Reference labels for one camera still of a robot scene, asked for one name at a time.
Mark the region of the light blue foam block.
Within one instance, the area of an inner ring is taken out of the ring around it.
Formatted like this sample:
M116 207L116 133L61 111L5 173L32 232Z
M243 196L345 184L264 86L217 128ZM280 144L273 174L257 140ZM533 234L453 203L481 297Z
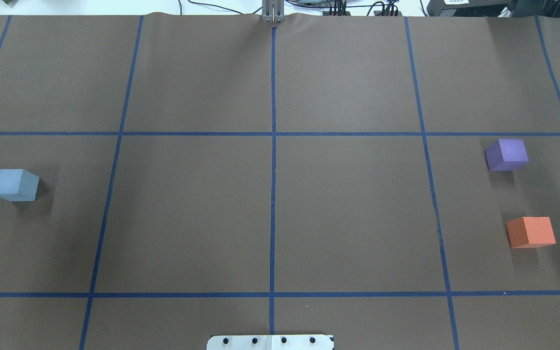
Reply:
M25 169L0 169L0 198L10 202L35 201L39 180Z

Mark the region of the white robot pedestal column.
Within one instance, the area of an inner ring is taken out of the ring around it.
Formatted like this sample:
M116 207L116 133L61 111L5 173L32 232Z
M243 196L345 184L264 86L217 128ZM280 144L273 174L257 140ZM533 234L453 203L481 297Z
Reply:
M332 335L326 334L261 334L212 336L207 350L333 350Z

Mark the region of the orange foam block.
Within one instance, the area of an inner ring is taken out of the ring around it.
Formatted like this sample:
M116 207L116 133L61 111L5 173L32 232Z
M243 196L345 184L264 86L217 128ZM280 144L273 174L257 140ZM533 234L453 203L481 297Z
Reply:
M519 217L507 221L507 236L511 248L540 248L556 244L549 217Z

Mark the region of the aluminium frame post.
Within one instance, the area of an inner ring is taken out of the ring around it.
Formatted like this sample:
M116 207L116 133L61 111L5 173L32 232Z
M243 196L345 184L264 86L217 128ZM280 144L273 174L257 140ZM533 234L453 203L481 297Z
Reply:
M262 22L284 22L286 20L284 3L284 0L262 0Z

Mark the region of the purple foam block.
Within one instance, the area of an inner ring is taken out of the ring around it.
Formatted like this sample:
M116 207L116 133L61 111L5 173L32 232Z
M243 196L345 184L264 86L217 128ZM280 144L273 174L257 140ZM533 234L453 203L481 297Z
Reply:
M487 146L484 153L490 171L515 171L529 163L522 139L500 138Z

